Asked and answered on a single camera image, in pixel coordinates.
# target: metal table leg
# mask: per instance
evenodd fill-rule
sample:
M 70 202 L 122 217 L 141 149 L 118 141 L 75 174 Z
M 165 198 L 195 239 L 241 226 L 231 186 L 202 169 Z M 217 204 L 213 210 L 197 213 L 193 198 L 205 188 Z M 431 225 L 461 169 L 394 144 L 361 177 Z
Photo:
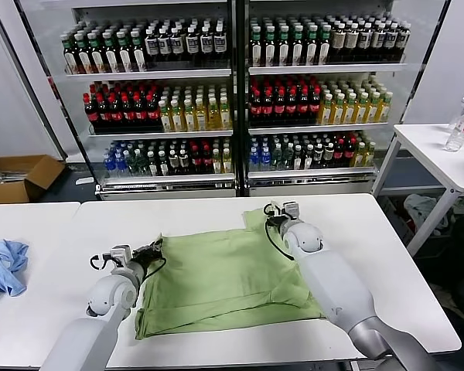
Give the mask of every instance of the metal table leg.
M 390 143 L 390 147 L 388 149 L 387 155 L 385 156 L 384 163 L 380 168 L 380 172 L 378 172 L 378 177 L 374 181 L 373 188 L 371 188 L 371 194 L 374 198 L 378 197 L 380 194 L 381 189 L 384 186 L 385 179 L 387 178 L 388 172 L 392 167 L 392 163 L 394 162 L 395 158 L 397 157 L 397 153 L 401 149 L 401 143 L 397 139 L 397 135 L 394 134 L 392 142 Z
M 433 229 L 438 225 L 442 217 L 449 211 L 450 207 L 454 204 L 461 192 L 452 188 L 447 188 L 441 199 L 437 202 L 428 218 L 416 232 L 414 238 L 408 244 L 409 254 L 413 257 L 423 246 L 426 239 L 432 234 Z

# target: blue cloth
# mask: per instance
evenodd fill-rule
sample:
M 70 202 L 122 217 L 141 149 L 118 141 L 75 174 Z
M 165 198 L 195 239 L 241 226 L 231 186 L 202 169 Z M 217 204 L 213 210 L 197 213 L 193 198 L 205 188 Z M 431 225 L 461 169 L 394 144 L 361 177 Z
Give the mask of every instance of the blue cloth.
M 0 289 L 10 296 L 21 294 L 26 286 L 13 273 L 20 271 L 28 262 L 28 245 L 15 241 L 0 241 Z

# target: bottle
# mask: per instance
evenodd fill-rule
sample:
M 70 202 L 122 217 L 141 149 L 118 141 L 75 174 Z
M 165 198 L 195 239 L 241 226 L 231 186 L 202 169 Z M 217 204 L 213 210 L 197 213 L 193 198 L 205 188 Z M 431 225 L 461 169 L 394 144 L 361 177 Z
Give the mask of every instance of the bottle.
M 450 134 L 449 139 L 445 143 L 445 150 L 457 152 L 464 145 L 464 115 L 459 118 L 457 125 Z
M 173 126 L 172 116 L 169 114 L 169 109 L 167 108 L 166 102 L 161 100 L 158 102 L 160 107 L 160 119 L 162 120 L 163 131 L 165 133 L 172 133 L 175 131 Z
M 391 101 L 394 93 L 386 92 L 384 100 L 380 102 L 377 113 L 375 114 L 374 122 L 387 122 L 388 112 L 390 111 Z
M 343 61 L 343 46 L 346 42 L 346 24 L 340 23 L 332 34 L 332 45 L 330 47 L 330 62 L 340 63 Z
M 363 167 L 370 168 L 374 165 L 374 148 L 377 144 L 374 141 L 370 142 L 370 145 L 366 152 L 364 153 L 363 157 Z
M 213 34 L 213 45 L 217 59 L 225 59 L 227 55 L 227 36 L 225 32 L 223 32 L 223 25 L 221 24 L 217 25 L 215 33 Z
M 323 106 L 320 107 L 320 114 L 318 115 L 318 124 L 328 125 L 332 113 L 332 94 L 325 94 Z
M 364 144 L 364 142 L 360 141 L 357 146 L 356 153 L 354 153 L 354 156 L 350 160 L 351 168 L 360 168 L 361 166 L 363 166 L 363 159 L 366 153 L 365 147 L 366 145 Z
M 342 113 L 342 123 L 351 124 L 353 122 L 354 108 L 356 103 L 356 93 L 349 93 L 349 99 L 344 104 Z
M 263 45 L 264 50 L 264 65 L 266 67 L 273 66 L 275 60 L 275 27 L 267 26 L 266 40 Z
M 187 126 L 186 126 L 186 120 L 183 117 L 182 110 L 180 109 L 179 102 L 177 100 L 172 100 L 170 102 L 170 105 L 172 106 L 172 121 L 173 121 L 173 126 L 176 129 L 176 132 L 186 132 L 187 131 Z
M 404 49 L 409 41 L 411 35 L 411 23 L 404 22 L 399 30 L 397 41 L 395 42 L 394 62 L 400 62 L 404 55 Z
M 172 47 L 170 45 L 169 34 L 166 32 L 166 29 L 164 28 L 161 28 L 159 30 L 158 47 L 160 50 L 160 59 L 164 62 L 169 61 L 170 54 L 172 53 Z
M 362 124 L 364 123 L 364 118 L 366 117 L 366 110 L 367 110 L 367 104 L 368 103 L 368 93 L 363 92 L 360 95 L 360 99 L 356 103 L 356 107 L 354 109 L 354 115 L 353 115 L 353 124 Z
M 278 65 L 287 66 L 288 55 L 289 55 L 289 43 L 288 43 L 288 26 L 280 26 L 280 39 L 278 41 Z
M 203 98 L 196 99 L 196 120 L 199 131 L 208 130 L 208 117 L 204 110 Z
M 217 99 L 210 98 L 210 106 L 208 107 L 208 122 L 211 130 L 220 130 L 222 127 L 222 120 L 220 111 L 217 106 Z
M 355 62 L 365 62 L 369 59 L 369 50 L 371 40 L 373 38 L 373 31 L 371 30 L 371 23 L 364 24 L 364 28 L 359 32 L 359 39 L 357 40 Z
M 63 45 L 63 58 L 67 63 L 67 71 L 70 75 L 77 75 L 79 73 L 78 65 L 81 64 L 77 58 L 76 49 L 73 47 L 70 37 L 67 34 L 60 35 L 60 40 Z
M 452 133 L 455 126 L 457 125 L 457 122 L 459 121 L 459 118 L 464 115 L 464 98 L 461 100 L 461 108 L 461 113 L 450 121 L 449 126 L 447 127 L 447 131 Z
M 135 67 L 134 70 L 139 72 L 146 71 L 146 53 L 142 45 L 141 36 L 138 30 L 131 31 L 132 38 L 132 55 L 134 56 Z
M 308 39 L 305 44 L 306 50 L 306 66 L 313 66 L 317 61 L 318 41 L 316 41 L 316 33 L 318 32 L 317 25 L 309 25 Z
M 79 60 L 83 69 L 80 71 L 81 73 L 95 73 L 94 70 L 94 62 L 89 54 L 89 48 L 86 45 L 86 41 L 84 40 L 84 35 L 82 33 L 77 33 L 74 35 L 77 44 L 77 55 L 79 56 Z
M 371 102 L 368 104 L 366 114 L 363 117 L 363 123 L 375 122 L 375 116 L 377 114 L 378 105 L 380 101 L 380 93 L 375 91 L 371 97 Z

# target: dark bottle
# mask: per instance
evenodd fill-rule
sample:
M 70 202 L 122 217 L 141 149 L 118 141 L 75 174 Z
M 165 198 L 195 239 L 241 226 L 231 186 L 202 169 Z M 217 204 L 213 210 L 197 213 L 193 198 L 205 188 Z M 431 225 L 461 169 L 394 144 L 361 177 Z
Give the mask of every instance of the dark bottle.
M 364 24 L 364 28 L 359 32 L 359 39 L 357 40 L 355 62 L 366 62 L 369 60 L 370 44 L 373 37 L 371 30 L 371 23 Z
M 306 66 L 313 66 L 318 62 L 318 42 L 316 41 L 316 34 L 318 33 L 317 25 L 309 25 L 308 39 L 305 44 L 306 51 Z
M 297 94 L 295 93 L 295 87 L 292 87 L 285 104 L 285 113 L 287 117 L 294 117 L 295 110 L 297 108 Z
M 146 69 L 146 50 L 142 45 L 141 36 L 138 30 L 131 31 L 132 38 L 132 55 L 134 56 L 135 68 L 133 70 L 145 72 Z
M 265 120 L 271 118 L 271 113 L 273 111 L 273 100 L 271 98 L 271 88 L 269 87 L 263 97 L 263 103 L 261 105 L 261 113 Z
M 110 106 L 107 101 L 103 98 L 101 93 L 96 94 L 96 101 L 98 103 L 98 112 L 103 122 L 107 123 L 111 120 Z
M 170 37 L 164 28 L 159 30 L 158 46 L 160 49 L 160 59 L 163 62 L 169 61 L 172 48 L 170 46 Z
M 100 120 L 100 114 L 98 113 L 96 102 L 93 102 L 87 93 L 83 94 L 83 102 L 84 112 L 87 115 L 87 119 L 93 126 L 96 126 Z
M 117 32 L 117 41 L 119 45 L 118 55 L 121 57 L 122 68 L 124 72 L 132 72 L 132 62 L 134 58 L 131 56 L 131 47 L 128 45 L 124 31 Z
M 333 164 L 333 143 L 329 143 L 325 146 L 325 151 L 323 152 L 323 168 L 331 168 Z
M 333 149 L 333 163 L 336 167 L 342 166 L 343 163 L 343 139 L 339 139 L 335 148 Z
M 285 88 L 278 89 L 277 97 L 275 98 L 275 119 L 282 119 L 285 111 Z
M 302 42 L 303 27 L 301 25 L 296 25 L 294 27 L 294 31 L 294 41 L 292 43 L 292 54 L 290 60 L 293 66 L 300 66 L 302 63 L 302 58 L 304 57 L 304 43 Z
M 77 75 L 81 62 L 76 54 L 76 48 L 73 47 L 69 35 L 60 35 L 60 40 L 63 45 L 63 58 L 67 63 L 67 72 L 70 75 Z
M 305 85 L 301 90 L 301 94 L 299 95 L 299 102 L 297 104 L 297 115 L 299 118 L 308 117 L 308 105 L 308 87 Z
M 184 57 L 183 38 L 180 35 L 177 27 L 172 28 L 172 37 L 170 37 L 170 45 L 172 47 L 173 59 L 183 60 L 183 57 Z
M 79 56 L 79 61 L 81 62 L 82 70 L 81 73 L 94 73 L 94 62 L 89 53 L 89 48 L 86 45 L 84 40 L 84 34 L 77 33 L 74 35 L 77 44 L 77 55 Z
M 227 55 L 227 35 L 223 31 L 223 25 L 217 25 L 215 33 L 213 34 L 213 45 L 215 48 L 215 57 L 218 60 L 225 59 Z
M 354 143 L 356 143 L 355 138 L 351 138 L 349 141 L 347 141 L 346 148 L 343 152 L 343 166 L 345 167 L 349 166 L 350 160 L 352 160 L 354 152 L 356 151 L 356 146 Z

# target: bottle label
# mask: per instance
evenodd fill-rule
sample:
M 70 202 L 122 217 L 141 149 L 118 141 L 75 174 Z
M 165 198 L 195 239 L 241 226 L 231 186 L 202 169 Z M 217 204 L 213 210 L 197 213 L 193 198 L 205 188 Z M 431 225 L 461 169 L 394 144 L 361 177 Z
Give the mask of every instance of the bottle label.
M 172 45 L 172 52 L 174 54 L 184 53 L 183 40 L 179 37 L 170 38 L 170 44 Z
M 146 71 L 145 54 L 142 52 L 142 50 L 135 50 L 134 57 L 136 58 L 136 63 L 138 64 L 139 72 L 145 72 Z
M 330 108 L 323 108 L 322 122 L 321 122 L 322 124 L 328 124 L 331 112 L 332 110 Z
M 150 165 L 149 166 L 149 172 L 152 176 L 157 176 L 158 175 L 158 169 L 156 168 L 156 165 Z
M 273 66 L 273 58 L 275 56 L 275 46 L 273 45 L 266 45 L 266 53 L 264 64 L 266 67 Z
M 176 127 L 176 131 L 182 131 L 183 130 L 183 123 L 180 120 L 180 115 L 174 114 L 172 116 L 173 119 L 173 124 Z
M 167 164 L 161 164 L 160 170 L 162 170 L 163 176 L 167 176 L 169 174 L 169 167 L 167 166 Z
M 318 64 L 321 66 L 326 64 L 326 58 L 328 56 L 328 50 L 330 45 L 328 43 L 323 43 L 319 48 L 319 61 Z
M 285 110 L 285 106 L 275 106 L 275 113 L 276 114 L 283 114 Z
M 198 36 L 187 36 L 186 44 L 187 44 L 187 51 L 190 54 L 195 54 L 200 51 L 200 43 L 198 42 Z
M 253 46 L 253 67 L 260 66 L 260 59 L 261 59 L 261 46 L 255 45 Z
M 316 44 L 309 44 L 306 52 L 306 66 L 315 64 Z
M 201 51 L 205 54 L 213 52 L 213 39 L 211 36 L 201 36 Z
M 294 170 L 300 170 L 300 169 L 301 169 L 301 159 L 294 158 Z
M 98 68 L 99 73 L 105 73 L 105 63 L 101 58 L 100 52 L 92 52 L 92 57 L 94 60 L 94 64 L 96 64 L 96 68 Z
M 194 131 L 194 115 L 186 114 L 187 131 Z
M 117 73 L 118 72 L 118 63 L 117 63 L 117 57 L 115 56 L 115 53 L 112 51 L 107 52 L 107 59 L 108 59 L 108 64 L 110 64 L 110 69 L 111 72 Z
M 366 113 L 366 107 L 359 107 L 357 109 L 356 120 L 354 122 L 356 124 L 361 124 L 363 122 L 365 113 Z
M 398 49 L 403 49 L 407 45 L 409 40 L 409 33 L 407 32 L 399 32 L 399 36 L 397 37 L 397 41 L 395 42 L 395 47 Z
M 206 131 L 206 117 L 204 114 L 198 114 L 198 128 L 200 131 Z
M 392 49 L 395 46 L 395 42 L 397 41 L 397 33 L 396 32 L 387 32 L 385 36 L 384 48 Z
M 357 45 L 357 38 L 359 36 L 358 32 L 348 32 L 346 35 L 345 47 L 347 49 L 354 49 Z
M 172 125 L 170 124 L 170 117 L 162 116 L 162 125 L 163 125 L 163 131 L 165 133 L 169 133 L 172 131 Z
M 121 59 L 125 72 L 132 72 L 131 57 L 127 50 L 121 50 Z
M 158 46 L 160 48 L 160 54 L 168 56 L 171 52 L 170 50 L 170 40 L 168 37 L 162 37 L 158 39 Z
M 157 56 L 158 55 L 158 41 L 156 39 L 146 39 L 146 52 L 150 56 Z
M 343 43 L 346 40 L 346 33 L 345 32 L 335 32 L 333 33 L 332 38 L 332 48 L 334 49 L 342 49 Z
M 280 53 L 278 57 L 279 66 L 287 66 L 288 45 L 280 45 Z
M 91 66 L 90 57 L 87 55 L 87 53 L 79 53 L 79 59 L 83 64 L 86 73 L 93 73 L 93 66 Z
M 295 44 L 292 50 L 292 65 L 298 66 L 301 63 L 302 45 Z
M 344 124 L 350 124 L 351 121 L 352 121 L 353 115 L 354 115 L 354 108 L 348 107 L 346 109 L 346 115 L 343 118 L 343 123 Z
M 297 111 L 300 114 L 305 114 L 308 112 L 308 105 L 307 104 L 298 104 L 297 105 Z
M 76 75 L 79 73 L 79 69 L 77 68 L 76 59 L 72 53 L 65 53 L 63 55 L 65 57 L 65 61 L 67 62 L 67 68 L 69 69 L 69 73 L 71 75 Z
M 99 118 L 99 116 L 98 116 L 98 113 L 97 113 L 97 112 L 94 112 L 94 113 L 92 113 L 92 114 L 88 114 L 88 115 L 87 115 L 87 119 L 88 119 L 89 121 L 91 121 L 91 122 L 98 121 L 98 118 Z
M 312 158 L 306 157 L 306 159 L 304 160 L 304 169 L 305 170 L 310 170 L 311 162 L 312 162 Z
M 225 36 L 214 36 L 215 52 L 225 53 L 227 51 L 227 37 Z

